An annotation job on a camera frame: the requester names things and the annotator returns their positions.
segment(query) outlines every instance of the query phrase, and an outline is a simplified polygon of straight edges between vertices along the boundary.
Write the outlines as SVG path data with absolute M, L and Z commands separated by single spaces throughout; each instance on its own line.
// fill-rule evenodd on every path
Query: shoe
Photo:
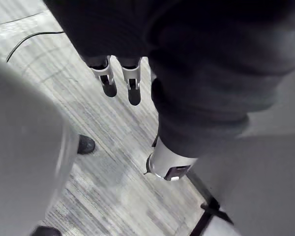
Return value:
M 62 236 L 61 232 L 55 228 L 38 226 L 30 236 Z
M 78 154 L 90 154 L 95 150 L 95 141 L 88 136 L 80 134 Z

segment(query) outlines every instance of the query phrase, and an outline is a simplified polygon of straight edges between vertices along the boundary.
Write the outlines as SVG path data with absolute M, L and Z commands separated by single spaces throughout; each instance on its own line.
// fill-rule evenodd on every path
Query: striped carpet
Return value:
M 60 26 L 38 0 L 0 0 L 0 58 L 38 31 Z M 150 74 L 142 61 L 142 102 L 127 100 L 121 68 L 112 57 L 118 94 L 101 84 L 65 34 L 40 35 L 24 43 L 10 65 L 50 96 L 79 133 L 93 137 L 97 152 L 78 158 L 66 189 L 44 224 L 65 236 L 188 236 L 204 201 L 188 178 L 165 182 L 144 176 L 157 131 Z

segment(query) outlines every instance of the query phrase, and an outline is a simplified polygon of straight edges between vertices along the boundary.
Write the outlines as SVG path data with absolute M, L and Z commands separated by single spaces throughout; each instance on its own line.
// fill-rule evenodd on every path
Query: gray fabric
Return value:
M 80 55 L 148 56 L 159 135 L 182 156 L 240 134 L 295 70 L 295 3 L 45 2 Z
M 182 1 L 163 17 L 154 36 L 159 49 L 149 57 L 159 79 L 152 98 L 159 135 L 175 153 L 201 158 L 235 138 L 248 126 L 247 114 L 273 105 L 277 85 L 295 71 L 295 26 L 288 25 L 294 12 L 286 8 L 275 20 L 268 12 L 271 20 L 261 21 L 262 11 L 247 22 Z

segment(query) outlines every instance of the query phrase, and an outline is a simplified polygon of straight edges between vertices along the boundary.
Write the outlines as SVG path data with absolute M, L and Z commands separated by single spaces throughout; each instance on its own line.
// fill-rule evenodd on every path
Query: black cable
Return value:
M 41 34 L 58 34 L 58 33 L 64 33 L 63 31 L 59 31 L 59 32 L 38 32 L 38 33 L 33 33 L 30 34 L 29 36 L 26 36 L 25 38 L 23 38 L 13 49 L 12 51 L 9 53 L 9 55 L 7 56 L 5 62 L 8 63 L 9 60 L 11 59 L 13 53 L 18 49 L 18 47 L 24 43 L 26 40 L 28 40 L 29 38 L 32 38 L 36 35 L 41 35 Z

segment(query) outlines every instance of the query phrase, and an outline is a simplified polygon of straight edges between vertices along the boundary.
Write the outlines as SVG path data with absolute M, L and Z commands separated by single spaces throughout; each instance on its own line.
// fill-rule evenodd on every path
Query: person's foot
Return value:
M 78 154 L 90 154 L 95 150 L 95 141 L 88 136 L 80 134 Z
M 38 226 L 30 236 L 62 236 L 61 232 L 48 226 Z

